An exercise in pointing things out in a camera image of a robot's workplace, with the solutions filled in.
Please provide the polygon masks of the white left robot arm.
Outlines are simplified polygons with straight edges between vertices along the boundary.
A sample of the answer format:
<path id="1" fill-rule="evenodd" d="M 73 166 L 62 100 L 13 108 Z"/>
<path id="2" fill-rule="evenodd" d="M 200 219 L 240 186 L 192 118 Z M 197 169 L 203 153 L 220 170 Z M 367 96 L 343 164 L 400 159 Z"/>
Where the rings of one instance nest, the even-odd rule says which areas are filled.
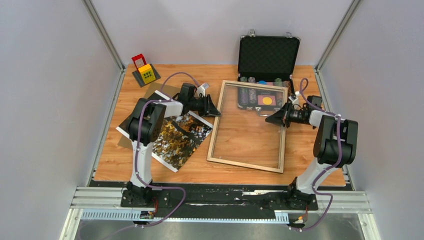
<path id="1" fill-rule="evenodd" d="M 133 150 L 132 174 L 122 194 L 125 201 L 140 207 L 153 201 L 152 154 L 166 118 L 183 117 L 189 112 L 197 112 L 201 117 L 221 116 L 211 96 L 205 94 L 207 87 L 206 83 L 183 83 L 173 97 L 155 93 L 137 101 L 125 127 Z"/>

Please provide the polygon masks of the autumn leaves photo print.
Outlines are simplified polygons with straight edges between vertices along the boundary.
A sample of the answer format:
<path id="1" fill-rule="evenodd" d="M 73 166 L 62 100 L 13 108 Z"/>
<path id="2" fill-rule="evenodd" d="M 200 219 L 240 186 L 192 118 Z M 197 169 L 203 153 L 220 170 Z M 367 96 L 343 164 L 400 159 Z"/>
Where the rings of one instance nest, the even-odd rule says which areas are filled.
<path id="1" fill-rule="evenodd" d="M 184 116 L 166 118 L 154 143 L 152 158 L 177 172 L 212 132 L 212 124 L 204 117 L 190 111 Z"/>

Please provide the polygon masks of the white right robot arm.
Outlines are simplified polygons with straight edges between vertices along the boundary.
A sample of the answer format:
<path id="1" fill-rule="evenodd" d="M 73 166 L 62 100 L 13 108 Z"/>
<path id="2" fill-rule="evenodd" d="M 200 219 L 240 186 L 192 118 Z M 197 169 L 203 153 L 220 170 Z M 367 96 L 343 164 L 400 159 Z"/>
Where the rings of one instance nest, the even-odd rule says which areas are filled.
<path id="1" fill-rule="evenodd" d="M 307 169 L 295 177 L 282 200 L 289 209 L 306 209 L 316 199 L 317 188 L 335 170 L 350 165 L 356 156 L 358 123 L 338 119 L 321 108 L 322 98 L 307 97 L 300 109 L 287 102 L 265 121 L 289 128 L 292 123 L 310 125 L 318 129 L 313 146 L 314 159 Z"/>

